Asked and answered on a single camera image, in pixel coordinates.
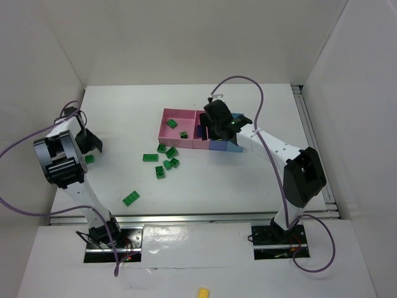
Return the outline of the purple lego brick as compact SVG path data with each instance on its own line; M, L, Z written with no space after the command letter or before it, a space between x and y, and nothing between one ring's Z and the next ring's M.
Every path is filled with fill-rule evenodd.
M207 139L207 128L201 125L196 126L195 137L197 139L206 140Z

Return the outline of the green L-shaped lego brick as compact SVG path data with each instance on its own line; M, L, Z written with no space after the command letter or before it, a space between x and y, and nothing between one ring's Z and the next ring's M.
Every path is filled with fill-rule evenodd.
M177 127L177 122L174 119L169 119L166 123L172 129Z

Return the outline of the green lego brick bottom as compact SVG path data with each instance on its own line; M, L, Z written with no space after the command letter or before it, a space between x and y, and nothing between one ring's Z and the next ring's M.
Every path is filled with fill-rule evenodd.
M140 195L136 191L133 191L126 198L124 198L122 200L122 202L128 207L139 198L140 198Z

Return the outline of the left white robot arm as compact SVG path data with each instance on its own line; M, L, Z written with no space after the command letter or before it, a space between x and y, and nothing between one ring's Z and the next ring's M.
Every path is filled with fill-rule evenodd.
M86 128L81 112L75 107L64 108L54 124L46 137L33 143L44 176L50 184L63 189L77 205L85 206L83 215L91 239L98 244L115 244L121 236L120 226L100 202L86 177L85 154L94 150L102 152L102 141Z

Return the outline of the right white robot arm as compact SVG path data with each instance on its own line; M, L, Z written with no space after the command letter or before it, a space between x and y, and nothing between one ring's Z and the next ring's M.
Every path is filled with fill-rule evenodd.
M233 117L220 99L209 98L204 111L200 114L203 140L220 138L251 150L272 165L282 195L282 208L272 221L281 231L289 232L309 201L327 184L318 152L312 147L288 145L243 115Z

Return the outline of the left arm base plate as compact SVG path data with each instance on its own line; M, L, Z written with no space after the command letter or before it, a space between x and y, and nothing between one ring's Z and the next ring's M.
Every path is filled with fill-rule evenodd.
M88 234L82 233L86 242L84 263L114 263L114 251L110 245L95 242ZM141 247L143 228L121 229L121 239L117 240L115 247L119 260L125 263L139 263L141 261Z

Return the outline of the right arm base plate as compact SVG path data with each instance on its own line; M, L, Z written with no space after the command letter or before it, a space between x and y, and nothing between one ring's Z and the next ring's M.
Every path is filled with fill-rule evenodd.
M303 225L297 225L284 238L277 238L270 225L252 226L247 240L253 245L255 260L309 258L310 252Z

